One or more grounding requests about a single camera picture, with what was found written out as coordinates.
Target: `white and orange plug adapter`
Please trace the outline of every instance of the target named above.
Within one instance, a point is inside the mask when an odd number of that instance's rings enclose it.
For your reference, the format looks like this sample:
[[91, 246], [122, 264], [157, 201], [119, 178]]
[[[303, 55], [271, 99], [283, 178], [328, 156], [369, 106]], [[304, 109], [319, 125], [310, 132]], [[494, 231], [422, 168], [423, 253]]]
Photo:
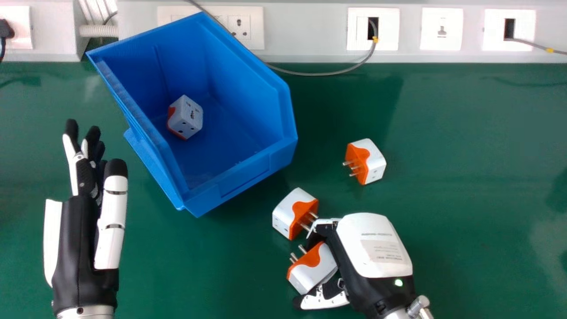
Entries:
[[365, 138], [348, 143], [342, 165], [350, 168], [350, 176], [356, 177], [358, 183], [366, 185], [384, 176], [386, 159], [376, 145], [369, 138]]
[[297, 258], [291, 253], [292, 265], [287, 270], [287, 281], [301, 294], [305, 295], [315, 286], [326, 283], [337, 272], [337, 263], [331, 250], [324, 242], [319, 242], [311, 250], [299, 249], [304, 254]]
[[293, 240], [301, 229], [318, 218], [319, 200], [301, 188], [291, 191], [272, 212], [272, 226], [288, 240]]

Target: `white adapter body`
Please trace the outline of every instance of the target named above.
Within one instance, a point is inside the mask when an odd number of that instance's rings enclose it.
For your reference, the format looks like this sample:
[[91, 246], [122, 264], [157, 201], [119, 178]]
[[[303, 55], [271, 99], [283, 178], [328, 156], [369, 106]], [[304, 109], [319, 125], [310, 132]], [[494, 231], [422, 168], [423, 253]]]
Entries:
[[203, 108], [186, 95], [170, 105], [167, 129], [182, 140], [187, 140], [203, 128]]
[[287, 270], [287, 281], [301, 295], [320, 283], [326, 283], [337, 272], [337, 263], [327, 244], [319, 242]]
[[382, 179], [386, 170], [386, 159], [369, 138], [349, 143], [346, 146], [345, 162], [351, 177], [356, 177], [361, 185]]
[[318, 208], [319, 201], [297, 187], [272, 212], [272, 226], [285, 238], [293, 240], [302, 228], [309, 231], [308, 226], [317, 218]]

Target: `robotic hand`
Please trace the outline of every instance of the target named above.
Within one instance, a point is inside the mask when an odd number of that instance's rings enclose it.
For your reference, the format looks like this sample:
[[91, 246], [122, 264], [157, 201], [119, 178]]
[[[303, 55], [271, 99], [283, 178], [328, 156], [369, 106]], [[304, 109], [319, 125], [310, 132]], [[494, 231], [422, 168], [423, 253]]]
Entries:
[[45, 279], [53, 288], [52, 308], [58, 319], [112, 319], [128, 169], [121, 159], [101, 160], [105, 147], [98, 127], [91, 127], [81, 146], [78, 131], [77, 122], [68, 120], [63, 146], [73, 196], [64, 203], [45, 202]]
[[321, 241], [329, 246], [341, 277], [297, 296], [296, 308], [350, 304], [368, 319], [433, 319], [429, 299], [416, 295], [412, 261], [388, 218], [354, 213], [317, 219], [307, 235], [307, 250]]

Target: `flexible white pipe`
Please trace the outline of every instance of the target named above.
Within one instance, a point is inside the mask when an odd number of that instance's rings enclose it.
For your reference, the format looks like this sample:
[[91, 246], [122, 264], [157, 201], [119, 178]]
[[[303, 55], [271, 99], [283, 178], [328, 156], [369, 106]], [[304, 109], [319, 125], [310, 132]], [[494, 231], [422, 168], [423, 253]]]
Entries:
[[118, 26], [91, 26], [79, 27], [81, 37], [118, 37]]

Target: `printed label on robot hand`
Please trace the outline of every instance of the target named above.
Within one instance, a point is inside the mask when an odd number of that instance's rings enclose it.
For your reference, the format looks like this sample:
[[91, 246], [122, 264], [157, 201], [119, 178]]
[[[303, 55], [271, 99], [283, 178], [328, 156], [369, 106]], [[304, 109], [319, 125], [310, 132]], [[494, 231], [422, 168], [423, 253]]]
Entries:
[[373, 262], [404, 263], [400, 245], [397, 242], [362, 240], [362, 247]]

